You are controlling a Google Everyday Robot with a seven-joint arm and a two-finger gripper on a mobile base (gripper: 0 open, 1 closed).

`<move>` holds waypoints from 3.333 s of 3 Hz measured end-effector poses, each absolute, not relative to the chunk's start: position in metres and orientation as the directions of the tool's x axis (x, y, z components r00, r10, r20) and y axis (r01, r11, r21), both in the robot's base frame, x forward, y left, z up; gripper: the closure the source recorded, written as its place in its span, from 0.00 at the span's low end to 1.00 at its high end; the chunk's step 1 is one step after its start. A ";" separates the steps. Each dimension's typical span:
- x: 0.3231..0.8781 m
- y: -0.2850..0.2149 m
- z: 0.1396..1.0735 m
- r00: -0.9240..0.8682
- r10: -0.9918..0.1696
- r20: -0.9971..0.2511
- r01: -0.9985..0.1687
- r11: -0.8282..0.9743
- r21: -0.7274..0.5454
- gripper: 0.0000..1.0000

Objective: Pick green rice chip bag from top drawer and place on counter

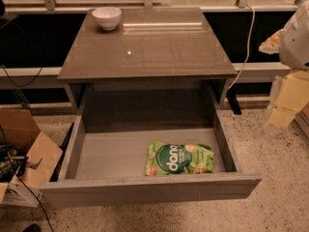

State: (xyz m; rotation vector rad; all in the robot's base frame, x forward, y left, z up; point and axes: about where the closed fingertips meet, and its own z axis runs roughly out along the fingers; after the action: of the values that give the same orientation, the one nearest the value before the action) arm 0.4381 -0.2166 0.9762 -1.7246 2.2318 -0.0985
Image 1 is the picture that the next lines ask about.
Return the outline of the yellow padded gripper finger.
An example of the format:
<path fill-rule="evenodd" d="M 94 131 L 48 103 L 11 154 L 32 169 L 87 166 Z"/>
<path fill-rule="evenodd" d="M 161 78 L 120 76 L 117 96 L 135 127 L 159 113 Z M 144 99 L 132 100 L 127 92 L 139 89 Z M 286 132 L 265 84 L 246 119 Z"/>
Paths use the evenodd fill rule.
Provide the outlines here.
<path fill-rule="evenodd" d="M 308 102 L 309 72 L 276 76 L 270 90 L 267 124 L 275 130 L 285 129 Z"/>

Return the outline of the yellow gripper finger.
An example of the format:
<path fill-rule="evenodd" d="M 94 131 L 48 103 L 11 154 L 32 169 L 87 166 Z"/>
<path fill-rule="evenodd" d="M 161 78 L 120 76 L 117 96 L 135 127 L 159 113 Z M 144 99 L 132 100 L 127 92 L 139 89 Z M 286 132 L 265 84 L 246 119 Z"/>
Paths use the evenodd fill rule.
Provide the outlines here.
<path fill-rule="evenodd" d="M 259 46 L 259 51 L 265 54 L 275 54 L 280 51 L 281 47 L 281 39 L 285 31 L 280 29 L 272 34 L 269 38 L 267 38 L 261 45 Z"/>

